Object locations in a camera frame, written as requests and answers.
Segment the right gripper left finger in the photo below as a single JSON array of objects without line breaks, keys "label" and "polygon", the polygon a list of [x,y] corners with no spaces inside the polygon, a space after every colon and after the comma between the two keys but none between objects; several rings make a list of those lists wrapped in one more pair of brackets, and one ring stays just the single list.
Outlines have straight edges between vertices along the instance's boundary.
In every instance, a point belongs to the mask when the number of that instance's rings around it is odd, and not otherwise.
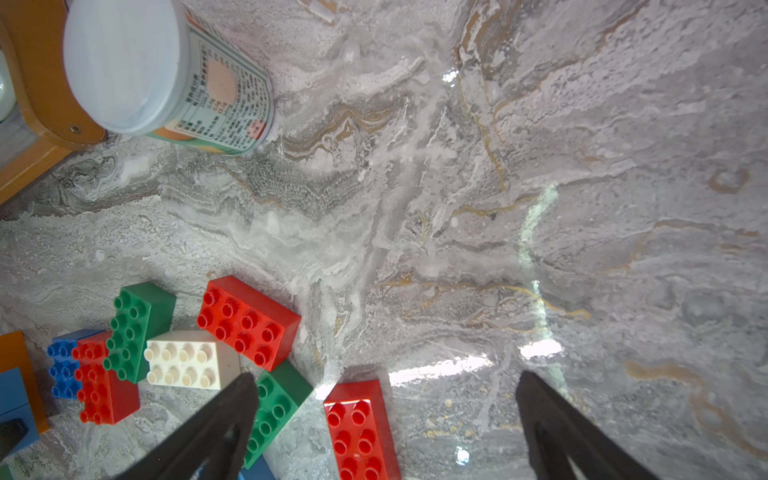
[{"label": "right gripper left finger", "polygon": [[240,374],[121,479],[236,479],[259,407],[254,376]]}]

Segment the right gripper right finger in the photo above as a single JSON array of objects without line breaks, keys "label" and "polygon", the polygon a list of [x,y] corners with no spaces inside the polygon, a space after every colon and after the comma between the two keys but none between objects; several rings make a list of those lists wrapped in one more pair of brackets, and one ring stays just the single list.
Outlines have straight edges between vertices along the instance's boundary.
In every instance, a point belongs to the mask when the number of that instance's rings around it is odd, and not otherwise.
[{"label": "right gripper right finger", "polygon": [[574,479],[573,466],[587,479],[656,477],[535,372],[521,373],[515,398],[539,479]]}]

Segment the light blue brick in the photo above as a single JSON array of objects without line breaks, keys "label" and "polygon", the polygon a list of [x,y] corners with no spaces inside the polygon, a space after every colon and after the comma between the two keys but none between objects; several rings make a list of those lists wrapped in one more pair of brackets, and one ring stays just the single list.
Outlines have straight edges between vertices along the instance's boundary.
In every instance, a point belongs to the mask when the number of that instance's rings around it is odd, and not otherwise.
[{"label": "light blue brick", "polygon": [[0,421],[2,460],[40,438],[19,368],[1,373]]},{"label": "light blue brick", "polygon": [[275,480],[264,457],[260,457],[250,468],[243,468],[239,480]]}]

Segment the green brick lower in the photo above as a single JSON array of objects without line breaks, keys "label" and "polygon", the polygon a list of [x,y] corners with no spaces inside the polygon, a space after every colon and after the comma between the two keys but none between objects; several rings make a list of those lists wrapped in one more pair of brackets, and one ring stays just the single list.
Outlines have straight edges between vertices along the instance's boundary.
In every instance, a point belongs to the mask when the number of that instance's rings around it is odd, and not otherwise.
[{"label": "green brick lower", "polygon": [[259,407],[246,446],[245,469],[257,462],[313,390],[288,361],[265,371],[256,385]]}]

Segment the green brick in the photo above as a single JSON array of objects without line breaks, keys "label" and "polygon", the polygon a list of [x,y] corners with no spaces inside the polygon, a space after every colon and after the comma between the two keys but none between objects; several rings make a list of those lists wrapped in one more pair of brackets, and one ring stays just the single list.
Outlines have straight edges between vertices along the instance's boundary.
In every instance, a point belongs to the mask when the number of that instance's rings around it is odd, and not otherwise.
[{"label": "green brick", "polygon": [[106,340],[106,370],[122,381],[138,384],[149,372],[147,342],[170,331],[176,297],[152,282],[124,286],[113,300],[116,310]]},{"label": "green brick", "polygon": [[265,371],[256,385],[259,407],[246,446],[245,469],[257,462],[313,390],[288,361]]}]

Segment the white brick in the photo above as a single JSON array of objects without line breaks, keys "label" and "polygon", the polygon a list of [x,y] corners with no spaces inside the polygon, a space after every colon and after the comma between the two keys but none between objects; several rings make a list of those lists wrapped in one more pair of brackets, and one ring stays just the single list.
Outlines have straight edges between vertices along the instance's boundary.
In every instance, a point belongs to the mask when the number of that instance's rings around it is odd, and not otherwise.
[{"label": "white brick", "polygon": [[205,330],[172,330],[147,341],[151,385],[222,390],[241,374],[239,355]]}]

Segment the red brick centre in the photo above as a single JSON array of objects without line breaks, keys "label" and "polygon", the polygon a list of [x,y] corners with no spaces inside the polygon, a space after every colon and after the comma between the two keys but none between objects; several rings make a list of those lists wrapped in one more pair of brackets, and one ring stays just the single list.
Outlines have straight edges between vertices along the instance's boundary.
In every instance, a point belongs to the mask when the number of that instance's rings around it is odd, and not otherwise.
[{"label": "red brick centre", "polygon": [[114,371],[103,367],[108,356],[106,340],[112,335],[104,331],[77,342],[72,357],[79,363],[74,377],[82,384],[77,399],[83,404],[79,418],[82,423],[114,425],[140,408],[136,384],[119,380]]}]

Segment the red brick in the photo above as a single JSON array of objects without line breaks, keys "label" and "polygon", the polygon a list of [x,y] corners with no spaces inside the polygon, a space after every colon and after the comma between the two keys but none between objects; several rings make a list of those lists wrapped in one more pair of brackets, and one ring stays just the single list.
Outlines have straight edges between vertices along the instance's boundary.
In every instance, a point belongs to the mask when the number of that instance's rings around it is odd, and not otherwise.
[{"label": "red brick", "polygon": [[302,317],[235,276],[208,282],[199,328],[272,372],[289,356]]},{"label": "red brick", "polygon": [[112,335],[104,331],[77,342],[72,357],[79,363],[74,377],[82,384],[77,399],[83,404],[79,418],[82,423],[114,425],[140,408],[136,384],[119,380],[114,371],[103,367],[108,356],[106,340]]},{"label": "red brick", "polygon": [[341,480],[401,477],[379,381],[338,384],[323,407]]}]

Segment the red brick upper right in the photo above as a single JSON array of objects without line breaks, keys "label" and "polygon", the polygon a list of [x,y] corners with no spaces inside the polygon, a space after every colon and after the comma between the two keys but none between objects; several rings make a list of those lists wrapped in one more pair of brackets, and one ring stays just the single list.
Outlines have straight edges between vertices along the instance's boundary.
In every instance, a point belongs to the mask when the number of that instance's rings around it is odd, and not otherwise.
[{"label": "red brick upper right", "polygon": [[302,317],[235,276],[208,282],[199,328],[272,372],[289,356]]}]

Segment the red brick far right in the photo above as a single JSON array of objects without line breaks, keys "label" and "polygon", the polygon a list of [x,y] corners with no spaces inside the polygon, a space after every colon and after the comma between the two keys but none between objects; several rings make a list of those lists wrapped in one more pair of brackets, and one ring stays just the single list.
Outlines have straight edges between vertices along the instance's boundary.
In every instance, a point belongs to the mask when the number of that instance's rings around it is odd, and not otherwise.
[{"label": "red brick far right", "polygon": [[338,384],[323,407],[341,480],[401,477],[379,381]]}]

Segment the green brick upper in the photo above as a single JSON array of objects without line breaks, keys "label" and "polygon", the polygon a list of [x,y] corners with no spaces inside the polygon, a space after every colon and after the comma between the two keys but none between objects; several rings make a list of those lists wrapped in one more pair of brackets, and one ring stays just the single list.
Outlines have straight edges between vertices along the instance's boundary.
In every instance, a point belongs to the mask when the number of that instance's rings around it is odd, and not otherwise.
[{"label": "green brick upper", "polygon": [[113,300],[116,310],[106,340],[106,370],[122,381],[138,384],[149,372],[147,342],[170,331],[176,297],[152,282],[124,286]]}]

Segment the dark blue brick upper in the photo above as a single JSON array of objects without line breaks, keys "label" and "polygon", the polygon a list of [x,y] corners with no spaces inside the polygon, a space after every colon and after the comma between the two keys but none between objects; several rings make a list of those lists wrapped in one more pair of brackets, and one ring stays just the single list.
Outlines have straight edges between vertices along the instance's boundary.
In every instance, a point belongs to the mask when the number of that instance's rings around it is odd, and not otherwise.
[{"label": "dark blue brick upper", "polygon": [[46,352],[53,361],[48,372],[54,380],[51,392],[56,399],[77,399],[82,383],[75,377],[76,370],[105,357],[104,342],[110,334],[109,330],[81,329],[52,339]]}]

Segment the wooden three-tier shelf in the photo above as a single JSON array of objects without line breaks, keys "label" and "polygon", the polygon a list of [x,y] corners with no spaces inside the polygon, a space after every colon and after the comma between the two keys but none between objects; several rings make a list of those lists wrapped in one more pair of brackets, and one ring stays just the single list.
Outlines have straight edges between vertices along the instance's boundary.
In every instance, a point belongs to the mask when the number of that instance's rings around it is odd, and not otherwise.
[{"label": "wooden three-tier shelf", "polygon": [[1,122],[1,201],[107,132],[77,103],[64,71],[65,1],[3,1],[1,64],[15,100]]}]

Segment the white lid green can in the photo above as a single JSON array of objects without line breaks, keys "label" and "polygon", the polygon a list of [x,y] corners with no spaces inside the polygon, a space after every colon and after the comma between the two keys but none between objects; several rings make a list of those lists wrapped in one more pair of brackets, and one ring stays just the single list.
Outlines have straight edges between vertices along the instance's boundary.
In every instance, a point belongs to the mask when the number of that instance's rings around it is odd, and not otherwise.
[{"label": "white lid green can", "polygon": [[274,120],[267,71],[181,1],[75,1],[63,59],[78,104],[114,133],[239,156]]}]

